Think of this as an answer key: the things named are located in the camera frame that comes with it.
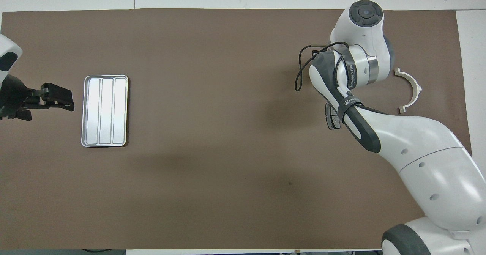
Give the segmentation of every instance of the gray joint cap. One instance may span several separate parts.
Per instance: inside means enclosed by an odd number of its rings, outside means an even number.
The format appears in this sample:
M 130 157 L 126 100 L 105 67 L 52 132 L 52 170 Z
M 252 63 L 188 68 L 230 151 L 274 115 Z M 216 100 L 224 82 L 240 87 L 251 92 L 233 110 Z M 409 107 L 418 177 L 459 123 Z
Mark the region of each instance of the gray joint cap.
M 349 18 L 360 27 L 372 27 L 382 20 L 383 10 L 375 2 L 361 0 L 351 5 Z

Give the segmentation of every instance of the circular button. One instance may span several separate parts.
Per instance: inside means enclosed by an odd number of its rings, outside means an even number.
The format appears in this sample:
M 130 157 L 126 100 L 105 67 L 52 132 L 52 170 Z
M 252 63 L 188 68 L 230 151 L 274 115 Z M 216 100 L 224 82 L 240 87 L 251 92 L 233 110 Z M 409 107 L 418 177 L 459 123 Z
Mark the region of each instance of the circular button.
M 358 13 L 361 17 L 369 19 L 375 15 L 375 8 L 370 5 L 360 6 Z

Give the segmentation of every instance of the brown table surface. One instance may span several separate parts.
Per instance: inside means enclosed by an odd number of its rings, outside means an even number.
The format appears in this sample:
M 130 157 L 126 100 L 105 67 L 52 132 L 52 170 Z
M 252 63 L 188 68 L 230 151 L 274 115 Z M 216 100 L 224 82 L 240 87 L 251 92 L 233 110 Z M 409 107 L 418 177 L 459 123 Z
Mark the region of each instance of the brown table surface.
M 76 110 L 0 122 L 0 249 L 379 248 L 423 216 L 395 170 L 330 131 L 297 55 L 341 11 L 137 9 L 4 13 L 28 87 L 73 91 Z M 407 115 L 470 151 L 454 11 L 386 11 L 395 66 L 423 91 Z M 80 144 L 84 78 L 130 78 L 128 144 Z M 357 89 L 397 114 L 399 77 Z

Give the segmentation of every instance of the robotic arm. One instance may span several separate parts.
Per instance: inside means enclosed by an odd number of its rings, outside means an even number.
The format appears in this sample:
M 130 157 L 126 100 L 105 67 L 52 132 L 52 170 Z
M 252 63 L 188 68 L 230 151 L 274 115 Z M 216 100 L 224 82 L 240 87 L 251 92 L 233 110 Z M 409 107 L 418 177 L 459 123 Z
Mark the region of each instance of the robotic arm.
M 394 51 L 383 35 L 383 20 L 378 4 L 355 2 L 330 36 L 330 43 L 345 44 L 316 54 L 309 68 L 312 85 L 328 102 L 326 114 L 384 157 L 425 212 L 385 232 L 383 253 L 486 254 L 486 181 L 460 141 L 440 122 L 386 115 L 351 92 L 384 80 L 392 69 Z
M 68 89 L 52 83 L 45 83 L 40 90 L 29 89 L 9 74 L 21 55 L 22 49 L 0 34 L 0 120 L 3 117 L 32 120 L 29 109 L 57 107 L 74 111 L 73 96 Z

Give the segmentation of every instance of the silver rectangular tray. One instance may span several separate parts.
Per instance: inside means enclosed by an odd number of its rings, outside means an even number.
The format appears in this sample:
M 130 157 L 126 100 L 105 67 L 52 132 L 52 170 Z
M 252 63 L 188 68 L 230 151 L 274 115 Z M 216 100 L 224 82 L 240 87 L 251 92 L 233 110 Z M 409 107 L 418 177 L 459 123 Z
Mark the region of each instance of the silver rectangular tray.
M 127 103 L 127 76 L 87 76 L 81 144 L 85 147 L 125 145 Z

